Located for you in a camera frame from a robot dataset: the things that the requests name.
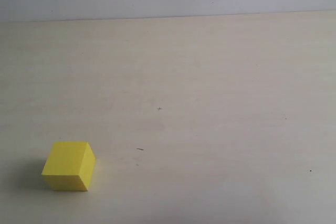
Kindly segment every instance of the cube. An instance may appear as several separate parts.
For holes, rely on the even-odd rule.
[[[42,171],[55,191],[88,191],[96,158],[88,142],[56,142]]]

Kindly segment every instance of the cube top face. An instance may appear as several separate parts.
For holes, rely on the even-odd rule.
[[[56,142],[42,175],[79,175],[88,142]]]

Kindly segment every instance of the yellow cube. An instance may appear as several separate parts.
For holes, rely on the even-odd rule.
[[[87,191],[96,158],[88,142],[56,142],[42,171],[55,191]]]

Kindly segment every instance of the white table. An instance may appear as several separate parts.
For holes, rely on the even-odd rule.
[[[0,24],[0,90],[2,223],[336,221],[336,12]]]

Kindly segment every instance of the cube side face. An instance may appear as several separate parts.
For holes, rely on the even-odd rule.
[[[42,175],[54,191],[87,191],[79,175]]]
[[[95,167],[96,158],[90,147],[87,144],[87,148],[84,153],[84,157],[82,160],[82,166],[80,168],[79,176],[87,189],[90,187],[91,177],[93,173],[93,169]]]
[[[56,142],[42,175],[79,175],[87,142]]]

